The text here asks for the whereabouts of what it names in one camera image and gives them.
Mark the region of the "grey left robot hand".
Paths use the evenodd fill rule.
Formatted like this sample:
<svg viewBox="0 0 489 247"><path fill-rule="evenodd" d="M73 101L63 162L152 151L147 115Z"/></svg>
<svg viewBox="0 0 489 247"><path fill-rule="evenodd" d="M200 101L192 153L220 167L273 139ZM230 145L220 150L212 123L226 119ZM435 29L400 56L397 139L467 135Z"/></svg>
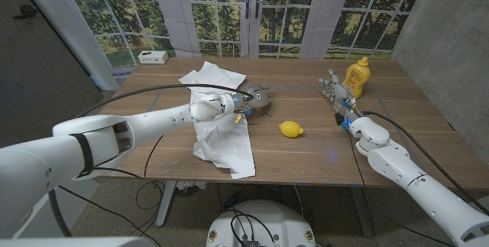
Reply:
<svg viewBox="0 0 489 247"><path fill-rule="evenodd" d="M244 102L243 113L250 115L254 109L263 108L270 103L270 97L268 95L268 86L262 84L256 84L248 86L244 91L253 96L253 99Z"/></svg>

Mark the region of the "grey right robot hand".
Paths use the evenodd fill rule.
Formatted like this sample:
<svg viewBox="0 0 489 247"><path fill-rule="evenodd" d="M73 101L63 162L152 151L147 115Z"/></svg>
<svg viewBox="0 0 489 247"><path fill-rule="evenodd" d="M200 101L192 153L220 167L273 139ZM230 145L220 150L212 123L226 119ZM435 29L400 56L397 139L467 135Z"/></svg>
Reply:
<svg viewBox="0 0 489 247"><path fill-rule="evenodd" d="M356 100L349 90L340 82L333 69L329 69L330 80L319 79L324 87L322 94L332 103L335 110L335 122L347 130L355 121L363 117L363 113L356 105Z"/></svg>

